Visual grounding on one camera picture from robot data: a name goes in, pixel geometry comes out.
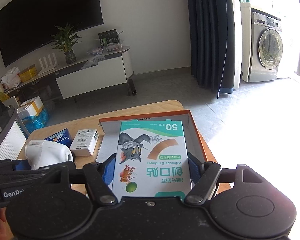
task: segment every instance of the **cartoon cat hand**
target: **cartoon cat hand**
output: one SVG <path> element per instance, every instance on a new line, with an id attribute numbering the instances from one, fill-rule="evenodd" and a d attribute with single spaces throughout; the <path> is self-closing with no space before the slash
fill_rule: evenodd
<path id="1" fill-rule="evenodd" d="M 154 138 L 152 136 L 149 136 L 150 137 L 150 144 L 155 144 L 157 142 L 161 142 L 162 141 L 162 138 L 159 138 L 159 135 L 156 135 L 154 136 Z"/>

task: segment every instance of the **black tv screen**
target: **black tv screen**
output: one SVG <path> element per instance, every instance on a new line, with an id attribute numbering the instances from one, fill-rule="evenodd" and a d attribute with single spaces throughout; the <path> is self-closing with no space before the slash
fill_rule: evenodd
<path id="1" fill-rule="evenodd" d="M 0 10 L 4 66 L 52 41 L 56 26 L 83 30 L 103 24 L 99 0 L 12 0 Z"/>

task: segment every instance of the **baseboard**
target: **baseboard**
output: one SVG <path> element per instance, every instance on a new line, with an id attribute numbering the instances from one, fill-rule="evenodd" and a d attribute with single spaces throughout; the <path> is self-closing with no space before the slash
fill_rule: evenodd
<path id="1" fill-rule="evenodd" d="M 190 74 L 190 73 L 191 73 L 191 67 L 180 67 L 180 68 L 171 68 L 171 69 L 164 69 L 164 70 L 152 71 L 147 73 L 135 74 L 132 76 L 132 79 L 137 81 L 137 80 L 143 80 L 149 78 L 168 76 L 173 74 Z"/>

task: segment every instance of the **cardboard box with yellow tape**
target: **cardboard box with yellow tape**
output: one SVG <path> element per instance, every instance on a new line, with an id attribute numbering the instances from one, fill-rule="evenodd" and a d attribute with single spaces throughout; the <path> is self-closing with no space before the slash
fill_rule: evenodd
<path id="1" fill-rule="evenodd" d="M 40 97 L 31 98 L 21 104 L 17 112 L 21 119 L 28 116 L 38 116 L 43 109 L 43 103 Z"/>

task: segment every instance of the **metal bolt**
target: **metal bolt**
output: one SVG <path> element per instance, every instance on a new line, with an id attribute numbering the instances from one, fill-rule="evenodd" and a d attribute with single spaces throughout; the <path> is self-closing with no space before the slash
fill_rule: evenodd
<path id="1" fill-rule="evenodd" d="M 186 198 L 186 202 L 188 202 L 189 204 L 199 204 L 202 202 L 202 200 L 203 198 L 201 196 L 196 195 L 188 196 Z"/>
<path id="2" fill-rule="evenodd" d="M 148 201 L 148 202 L 147 202 L 147 206 L 148 206 L 148 207 L 154 207 L 154 206 L 155 206 L 155 202 L 153 202 L 153 201 Z"/>
<path id="3" fill-rule="evenodd" d="M 110 196 L 110 195 L 101 196 L 100 201 L 103 204 L 111 204 L 111 203 L 115 202 L 115 197 Z"/>

